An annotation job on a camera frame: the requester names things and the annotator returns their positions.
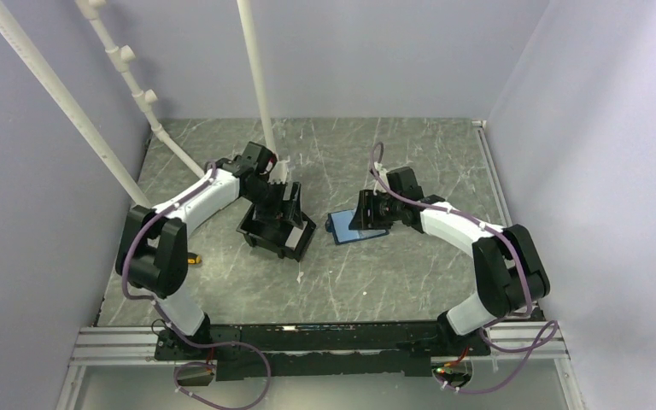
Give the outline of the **black card tray box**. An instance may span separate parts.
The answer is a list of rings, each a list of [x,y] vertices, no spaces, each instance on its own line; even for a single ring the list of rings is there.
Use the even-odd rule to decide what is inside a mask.
[[[248,246],[266,249],[280,259],[302,261],[316,232],[316,224],[305,213],[302,213],[302,227],[283,221],[272,225],[259,221],[255,213],[256,206],[251,205],[236,229]]]

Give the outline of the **blue leather card holder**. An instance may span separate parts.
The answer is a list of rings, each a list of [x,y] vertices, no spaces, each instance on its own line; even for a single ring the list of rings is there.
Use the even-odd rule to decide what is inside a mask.
[[[375,237],[387,236],[388,230],[353,230],[349,223],[354,217],[352,209],[332,212],[327,215],[325,230],[332,235],[335,245],[355,243]]]

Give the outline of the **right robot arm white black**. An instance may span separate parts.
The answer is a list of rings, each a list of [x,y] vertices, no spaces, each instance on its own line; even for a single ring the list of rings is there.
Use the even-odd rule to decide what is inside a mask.
[[[401,222],[472,258],[474,291],[438,318],[441,351],[458,354],[470,333],[512,315],[529,316],[533,304],[549,294],[550,281],[526,227],[491,224],[425,195],[410,167],[387,171],[374,163],[370,174],[375,185],[360,191],[351,229],[388,230]]]

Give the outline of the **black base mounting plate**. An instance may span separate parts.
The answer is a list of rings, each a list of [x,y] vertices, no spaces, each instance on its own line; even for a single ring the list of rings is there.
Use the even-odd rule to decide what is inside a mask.
[[[272,325],[208,325],[187,342],[158,333],[161,362],[212,359],[219,381],[399,373],[428,377],[443,360],[487,356],[478,335],[455,336],[436,320]]]

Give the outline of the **yellow black screwdriver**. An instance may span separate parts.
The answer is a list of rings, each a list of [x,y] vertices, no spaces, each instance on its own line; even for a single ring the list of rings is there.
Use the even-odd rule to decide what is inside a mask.
[[[202,257],[196,253],[189,253],[187,262],[189,265],[200,265],[202,263]]]

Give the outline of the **white PVC pipe frame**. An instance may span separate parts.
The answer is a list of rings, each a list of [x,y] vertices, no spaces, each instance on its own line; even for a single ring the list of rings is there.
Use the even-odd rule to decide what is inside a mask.
[[[6,9],[126,168],[136,176],[148,124],[72,1]],[[125,211],[129,196],[0,33],[0,220]]]

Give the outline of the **aluminium extrusion rail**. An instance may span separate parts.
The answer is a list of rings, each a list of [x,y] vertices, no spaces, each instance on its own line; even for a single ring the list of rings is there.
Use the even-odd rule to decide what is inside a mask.
[[[505,347],[506,349],[519,349],[524,345],[531,344],[534,336],[540,330],[543,323],[529,324],[508,324],[507,326],[496,326],[489,330],[489,338],[492,342]],[[155,331],[162,330],[156,326]],[[213,358],[211,363],[217,364],[220,360],[217,353],[210,354],[209,351],[204,354],[198,354],[196,359],[180,358],[171,359],[156,358],[155,354],[158,344],[158,336],[148,326],[127,326],[127,327],[86,327],[79,331],[77,340],[74,344],[71,364],[76,366],[142,366],[142,365],[162,365],[176,366],[188,361],[197,361],[198,359]],[[263,350],[265,355],[283,354],[290,358],[303,357],[309,354],[329,354],[329,357],[348,357],[352,354],[361,355],[378,355],[382,353],[380,349],[312,349],[312,350]],[[469,354],[462,360],[471,361],[490,360],[498,362],[499,360],[521,360],[525,352],[505,353],[495,348],[490,348],[490,353],[480,355],[478,348],[473,348]],[[430,354],[430,363],[444,363],[454,361],[459,358],[456,355],[446,355],[432,353]],[[546,344],[533,350],[529,357],[530,360],[569,360],[570,355],[562,337],[561,331],[557,330],[553,338]]]

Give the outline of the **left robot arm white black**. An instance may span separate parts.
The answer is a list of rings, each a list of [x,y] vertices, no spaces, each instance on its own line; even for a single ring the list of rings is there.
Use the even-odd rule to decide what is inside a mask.
[[[316,230],[302,211],[302,186],[279,180],[278,158],[250,142],[232,159],[209,162],[205,175],[153,208],[136,205],[127,215],[115,261],[129,300],[151,302],[176,332],[178,348],[191,359],[211,347],[209,317],[190,297],[188,240],[194,230],[237,199],[249,201],[238,225],[248,246],[300,261]]]

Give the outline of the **stack of cards in tray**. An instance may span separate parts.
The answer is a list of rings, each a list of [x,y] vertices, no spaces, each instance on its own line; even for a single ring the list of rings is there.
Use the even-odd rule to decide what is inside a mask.
[[[304,221],[302,227],[294,226],[287,237],[284,246],[288,249],[294,250],[296,253],[302,252],[306,248],[312,238],[313,227],[309,221]]]

